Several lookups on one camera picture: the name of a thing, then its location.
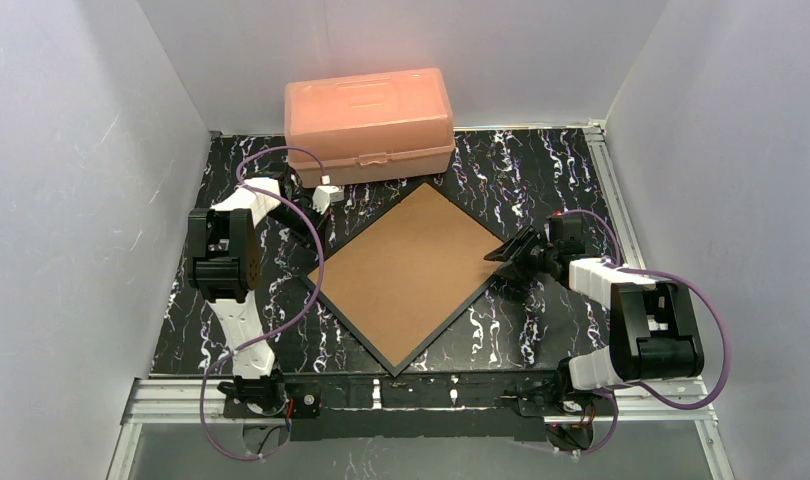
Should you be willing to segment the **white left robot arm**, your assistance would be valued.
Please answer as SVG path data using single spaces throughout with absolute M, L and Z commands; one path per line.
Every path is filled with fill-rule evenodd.
M 331 205 L 343 198 L 327 176 L 311 193 L 289 180 L 287 173 L 248 179 L 225 200 L 188 214 L 187 281 L 217 316 L 233 353 L 232 374 L 243 380 L 268 377 L 276 364 L 267 342 L 250 343 L 264 334 L 255 293 L 264 263 L 258 225 L 270 218 L 314 249 Z

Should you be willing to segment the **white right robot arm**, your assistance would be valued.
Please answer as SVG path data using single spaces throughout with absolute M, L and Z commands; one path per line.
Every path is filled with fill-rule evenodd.
M 550 217 L 544 230 L 527 226 L 484 258 L 498 263 L 497 274 L 508 280 L 526 283 L 546 274 L 608 311 L 608 345 L 562 360 L 556 375 L 560 392 L 702 372 L 704 352 L 687 287 L 621 271 L 594 256 L 581 219 L 559 215 Z

